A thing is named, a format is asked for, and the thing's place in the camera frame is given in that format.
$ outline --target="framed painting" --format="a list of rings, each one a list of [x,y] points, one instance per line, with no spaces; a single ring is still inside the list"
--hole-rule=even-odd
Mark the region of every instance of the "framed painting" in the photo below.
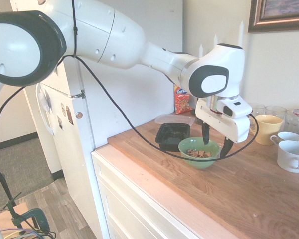
[[[299,30],[299,0],[252,0],[248,32]]]

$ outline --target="green bowl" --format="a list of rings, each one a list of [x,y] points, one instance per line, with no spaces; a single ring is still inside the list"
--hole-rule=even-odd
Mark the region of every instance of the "green bowl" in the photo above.
[[[194,160],[209,160],[209,159],[215,159],[218,157],[220,153],[220,147],[218,143],[215,141],[210,140],[207,145],[204,144],[203,138],[200,137],[193,137],[193,138],[187,138],[181,141],[178,145],[179,151],[181,152],[182,157],[185,158],[190,158]],[[195,158],[192,156],[187,155],[187,151],[189,149],[192,150],[203,150],[205,152],[210,152],[211,157],[208,158]],[[190,166],[197,168],[197,169],[202,169],[202,168],[207,168],[210,165],[214,163],[214,161],[211,162],[194,162],[194,161],[189,161],[185,160],[187,164]]]

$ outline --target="drinking glass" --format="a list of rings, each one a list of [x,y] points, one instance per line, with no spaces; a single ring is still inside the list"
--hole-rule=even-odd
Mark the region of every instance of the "drinking glass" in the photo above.
[[[278,116],[282,120],[285,118],[286,108],[280,106],[266,106],[266,115]]]
[[[284,131],[299,134],[299,109],[288,110],[285,118]]]
[[[248,103],[253,108],[253,116],[263,115],[265,113],[265,106],[259,103]]]

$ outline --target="white cabinet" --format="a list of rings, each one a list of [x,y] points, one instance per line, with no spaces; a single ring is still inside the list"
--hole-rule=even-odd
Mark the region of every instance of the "white cabinet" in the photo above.
[[[92,157],[112,239],[201,238],[100,154]]]

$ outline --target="snack bag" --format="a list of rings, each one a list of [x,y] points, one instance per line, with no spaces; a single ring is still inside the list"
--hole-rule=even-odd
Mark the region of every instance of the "snack bag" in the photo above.
[[[176,114],[192,110],[189,106],[190,94],[183,90],[181,87],[174,85],[175,108]]]

